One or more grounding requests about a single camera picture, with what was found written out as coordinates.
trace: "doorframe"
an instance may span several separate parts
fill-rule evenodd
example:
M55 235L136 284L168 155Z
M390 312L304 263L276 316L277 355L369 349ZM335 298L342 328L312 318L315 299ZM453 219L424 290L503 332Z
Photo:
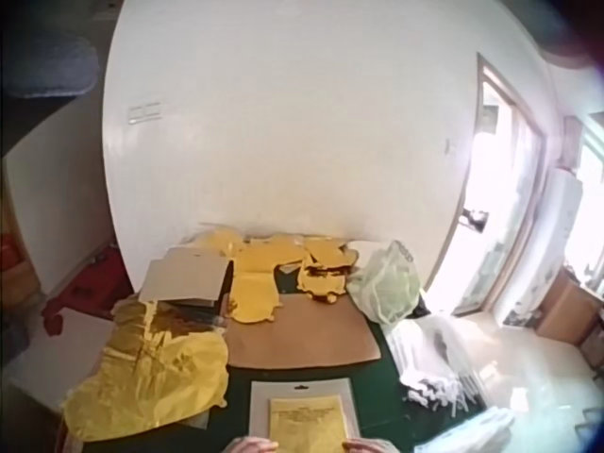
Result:
M537 169L535 180L533 181L533 186L530 194L530 199L528 200L527 211L522 219L522 223L518 230L518 233L514 239L512 248L508 253L507 258L504 261L503 267L501 271L497 275L493 286L487 293L485 299L482 301L479 307L472 308L463 313L457 313L459 316L464 316L467 314L472 314L477 311L487 311L490 310L497 298L501 295L503 289L510 281L512 277L513 270L515 269L520 257L523 255L527 243L529 241L530 233L534 228L534 224L536 221L536 212L537 205L541 200L541 196L543 194L543 189L545 184L545 156L547 149L547 141L545 134L538 127L537 122L533 116L532 110L529 108L528 104L524 101L522 96L518 93L518 91L513 87L513 85L508 82L508 80L497 71L497 69L480 53L477 53L478 56L478 96L477 96L477 114L476 121L474 126L474 135L478 131L479 121L482 112L482 101L483 101L483 83L488 83L501 98L512 107L512 112L518 111L524 117L531 131L538 137L539 139L539 156L537 162ZM472 158L468 160L468 166L465 174L465 178L463 181L463 185L461 187L461 196L458 201L458 206L455 211L455 217L453 218L453 222L451 223L451 227L449 228L448 234L445 238L445 243L443 244L443 248L441 249L441 253L438 256L434 269L429 276L426 291L429 289L432 284L434 278L438 274L445 260L445 255L449 250L451 242L453 240L453 236L455 231L459 225L459 218L463 213L463 205L465 204L465 191L468 182L468 178L470 176L470 168L472 164Z
M478 125L480 122L480 117L482 116L482 101L483 101L483 92L482 92L482 77L484 76L484 66L483 66L483 58L481 54L478 55L478 71L477 71L477 85L478 85L478 95L476 100L476 117L474 119L474 135L476 135L476 131L478 130ZM443 247L441 248L441 252L438 254L438 258L434 263L434 267L432 268L432 272L430 273L426 285L424 285L424 291L427 293L432 285L434 278L441 270L443 265L443 261L445 261L446 252L448 252L449 247L451 246L451 242L453 241L453 236L455 235L455 231L460 222L460 217L463 214L463 205L465 205L465 190L468 185L468 180L470 179L470 169L472 168L472 152L470 152L470 159L466 165L465 175L463 177L463 183L461 184L461 193L460 198L457 202L457 207L455 208L455 214L453 216L453 221L451 222L451 226L449 227L448 232L446 233L445 242L443 243Z

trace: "yellow cut-out piece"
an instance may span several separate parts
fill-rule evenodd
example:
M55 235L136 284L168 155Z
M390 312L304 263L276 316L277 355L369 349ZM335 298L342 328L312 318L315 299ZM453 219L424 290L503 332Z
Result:
M354 250L342 250L345 243L340 239L306 238L304 248L317 261L313 267L334 269L352 266L357 260L357 253Z
M233 278L229 304L230 316L240 323L273 321L273 310L279 306L279 294L273 273L237 273Z
M236 229L217 228L213 231L202 233L185 246L214 250L225 257L232 258L245 247L245 242L242 235Z
M226 404L222 335L177 326L182 321L153 302L126 301L114 316L99 370L63 405L72 434L86 442L113 439Z
M253 239L233 257L235 272L229 302L230 316L240 323L274 319L279 296L273 271L283 264L302 261L306 251L295 236Z
M294 236L277 235L266 240L252 240L234 257L235 274L240 272L273 272L281 264L302 261L304 247Z
M279 453L342 453L346 428L341 398L272 399L269 437L279 444Z
M298 289L315 296L327 296L327 302L333 303L337 298L329 297L330 294L345 294L346 276L325 273L311 276L305 268L298 274Z

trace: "green cutting mat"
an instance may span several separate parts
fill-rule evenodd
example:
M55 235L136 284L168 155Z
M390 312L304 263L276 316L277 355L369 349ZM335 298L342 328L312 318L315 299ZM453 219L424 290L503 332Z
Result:
M296 274L276 272L279 292L296 293ZM251 382L301 381L350 378L361 435L391 441L401 452L410 452L443 431L485 410L482 401L470 404L469 411L458 411L451 417L451 408L437 411L417 403L403 401L406 389L398 382L398 372L384 334L378 325L369 323L376 337L381 359L335 368L313 368L287 371L259 371L228 367L226 391L228 406L210 412L208 429L173 424L143 434L112 441L85 444L83 453L213 453L221 452L235 437L247 434Z

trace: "hand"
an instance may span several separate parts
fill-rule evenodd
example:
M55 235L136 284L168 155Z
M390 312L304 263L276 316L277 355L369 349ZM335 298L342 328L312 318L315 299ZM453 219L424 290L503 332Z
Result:
M348 439L342 446L348 453L399 453L394 445L381 439Z
M239 437L223 453L275 453L279 444L261 437Z

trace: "plastic bag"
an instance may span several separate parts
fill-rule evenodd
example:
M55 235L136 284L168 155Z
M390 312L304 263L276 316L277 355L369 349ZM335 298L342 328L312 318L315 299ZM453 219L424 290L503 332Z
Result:
M413 453L498 453L512 437L514 415L509 409L490 408L456 428L418 445Z
M420 281L413 256L402 243L392 241L348 277L346 289L370 320L394 324L410 314L419 301Z

